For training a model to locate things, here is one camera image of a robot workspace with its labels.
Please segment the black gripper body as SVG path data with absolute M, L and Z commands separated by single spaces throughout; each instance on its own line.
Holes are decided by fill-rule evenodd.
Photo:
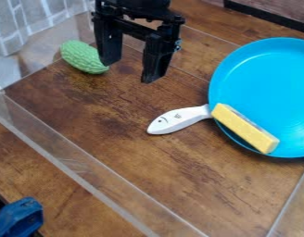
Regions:
M 143 41 L 162 23 L 184 24 L 184 17 L 169 9 L 169 5 L 170 0 L 94 0 L 93 15 L 114 19 L 122 35 Z

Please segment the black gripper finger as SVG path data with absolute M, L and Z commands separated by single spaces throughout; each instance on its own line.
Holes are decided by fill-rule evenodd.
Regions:
M 145 37 L 142 83 L 161 78 L 167 70 L 173 53 L 180 49 L 180 26 L 162 23 Z
M 99 61 L 109 66 L 121 59 L 122 51 L 122 32 L 115 26 L 114 19 L 94 15 L 93 33 Z

